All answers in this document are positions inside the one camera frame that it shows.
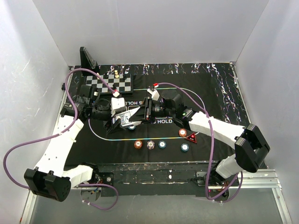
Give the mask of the blue playing card box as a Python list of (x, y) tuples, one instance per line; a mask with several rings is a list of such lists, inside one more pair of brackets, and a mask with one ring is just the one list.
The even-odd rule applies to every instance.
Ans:
[(127, 110), (125, 112), (121, 112), (115, 114), (112, 118), (112, 123), (115, 124), (118, 119), (121, 121), (121, 126), (124, 128), (131, 128), (133, 126), (140, 125), (140, 121), (129, 121), (129, 119), (137, 112), (139, 108), (134, 108), (131, 110)]

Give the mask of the orange red chip stack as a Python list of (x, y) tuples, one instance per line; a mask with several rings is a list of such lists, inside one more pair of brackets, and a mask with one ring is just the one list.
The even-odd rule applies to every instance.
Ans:
[(142, 141), (141, 141), (141, 140), (136, 140), (136, 141), (134, 142), (134, 147), (135, 147), (136, 149), (141, 149), (141, 148), (142, 148)]

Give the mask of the pink blue chip stack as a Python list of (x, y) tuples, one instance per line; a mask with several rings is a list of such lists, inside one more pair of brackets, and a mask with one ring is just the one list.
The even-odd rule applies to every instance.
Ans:
[(147, 142), (147, 148), (149, 149), (149, 150), (152, 150), (152, 149), (154, 149), (155, 148), (155, 143), (153, 142), (153, 141), (148, 141)]

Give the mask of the green blue chip stack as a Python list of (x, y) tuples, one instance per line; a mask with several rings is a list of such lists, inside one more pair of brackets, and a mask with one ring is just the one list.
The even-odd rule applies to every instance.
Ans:
[(166, 142), (165, 141), (159, 141), (158, 147), (161, 148), (161, 149), (166, 148)]

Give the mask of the orange chips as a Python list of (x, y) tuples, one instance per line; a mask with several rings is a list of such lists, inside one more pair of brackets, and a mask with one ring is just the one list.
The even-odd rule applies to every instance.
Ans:
[(180, 129), (178, 132), (180, 137), (186, 137), (187, 136), (187, 131), (185, 129)]

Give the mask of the red black triangular all-in marker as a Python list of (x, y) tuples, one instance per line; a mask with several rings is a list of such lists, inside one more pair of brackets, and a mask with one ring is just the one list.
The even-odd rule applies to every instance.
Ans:
[(193, 142), (193, 143), (197, 143), (197, 140), (196, 140), (196, 133), (192, 133), (190, 135), (188, 135), (186, 137), (186, 139), (190, 142)]

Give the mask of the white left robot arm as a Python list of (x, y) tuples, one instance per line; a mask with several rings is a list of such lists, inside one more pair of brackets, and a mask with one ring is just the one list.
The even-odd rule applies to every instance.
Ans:
[(44, 155), (34, 169), (27, 169), (24, 179), (31, 192), (38, 196), (64, 201), (74, 187), (108, 187), (118, 194), (110, 183), (101, 183), (98, 168), (93, 164), (84, 163), (64, 171), (64, 165), (83, 122), (78, 119), (75, 104), (75, 116), (64, 115), (58, 119), (58, 133), (51, 139)]

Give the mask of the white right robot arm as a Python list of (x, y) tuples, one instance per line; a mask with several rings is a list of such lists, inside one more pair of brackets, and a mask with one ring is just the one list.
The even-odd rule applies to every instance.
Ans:
[(148, 90), (140, 108), (129, 118), (130, 122), (150, 122), (156, 117), (172, 117), (173, 122), (186, 130), (211, 136), (235, 150), (235, 154), (219, 161), (206, 175), (216, 185), (222, 185), (228, 178), (241, 171), (255, 173), (270, 146), (258, 126), (238, 126), (226, 123), (203, 112), (196, 112), (185, 106), (183, 99), (175, 90), (165, 90), (162, 94)]

